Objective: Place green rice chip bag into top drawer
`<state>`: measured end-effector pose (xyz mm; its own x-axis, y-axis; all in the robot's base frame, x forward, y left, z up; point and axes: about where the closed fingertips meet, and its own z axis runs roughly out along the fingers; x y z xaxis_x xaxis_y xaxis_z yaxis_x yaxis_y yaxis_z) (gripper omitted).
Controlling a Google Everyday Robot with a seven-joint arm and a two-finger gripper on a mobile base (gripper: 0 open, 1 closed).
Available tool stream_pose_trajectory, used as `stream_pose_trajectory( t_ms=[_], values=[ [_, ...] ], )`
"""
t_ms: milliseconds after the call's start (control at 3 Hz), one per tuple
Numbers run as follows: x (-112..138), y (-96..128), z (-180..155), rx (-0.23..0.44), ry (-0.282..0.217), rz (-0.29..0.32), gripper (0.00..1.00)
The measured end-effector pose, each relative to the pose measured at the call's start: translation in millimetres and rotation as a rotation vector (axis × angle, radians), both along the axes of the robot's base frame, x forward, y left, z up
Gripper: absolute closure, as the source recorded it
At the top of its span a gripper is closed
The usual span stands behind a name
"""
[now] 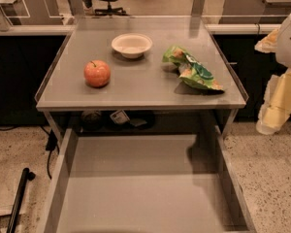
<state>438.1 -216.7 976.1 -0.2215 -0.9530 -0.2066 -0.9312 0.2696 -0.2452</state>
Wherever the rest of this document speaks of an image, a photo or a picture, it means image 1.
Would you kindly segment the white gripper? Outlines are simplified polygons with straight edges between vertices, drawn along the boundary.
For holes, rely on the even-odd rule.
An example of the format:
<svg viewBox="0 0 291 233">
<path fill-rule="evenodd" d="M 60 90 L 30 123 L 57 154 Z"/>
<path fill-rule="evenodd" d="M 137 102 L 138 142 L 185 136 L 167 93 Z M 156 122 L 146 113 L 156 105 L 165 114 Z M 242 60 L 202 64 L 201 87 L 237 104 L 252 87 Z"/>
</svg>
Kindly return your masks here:
<svg viewBox="0 0 291 233">
<path fill-rule="evenodd" d="M 291 14 L 280 28 L 274 29 L 260 40 L 255 50 L 275 52 L 276 61 L 291 68 Z M 272 75 L 264 94 L 264 103 L 260 108 L 256 130 L 264 135 L 278 132 L 291 116 L 291 69 L 283 75 Z"/>
</svg>

